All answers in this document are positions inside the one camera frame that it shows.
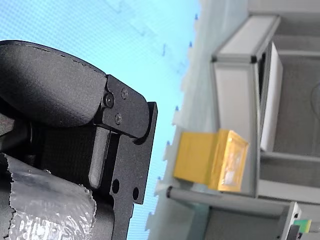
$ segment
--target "black metal bracket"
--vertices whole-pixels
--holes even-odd
[[[146,99],[114,76],[106,78],[103,101],[93,123],[131,138],[142,138],[149,125]]]
[[[147,133],[133,140],[126,135],[111,134],[100,191],[113,200],[112,240],[125,240],[133,203],[143,204],[154,141],[158,109],[148,102],[150,112]]]

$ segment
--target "silver foil tape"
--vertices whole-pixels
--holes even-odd
[[[7,156],[10,206],[7,240],[90,240],[96,202],[90,191]]]

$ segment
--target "black rubber pad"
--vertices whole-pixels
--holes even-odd
[[[0,98],[28,118],[75,127],[95,115],[106,74],[89,63],[35,43],[0,41]]]

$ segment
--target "interlocking foam tile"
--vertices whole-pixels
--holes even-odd
[[[198,0],[3,0],[0,40],[24,40],[75,55],[112,74],[147,101],[156,101],[158,120],[143,205],[135,205],[129,240],[148,238],[145,225],[158,201],[163,154],[176,106],[187,52],[195,37]]]

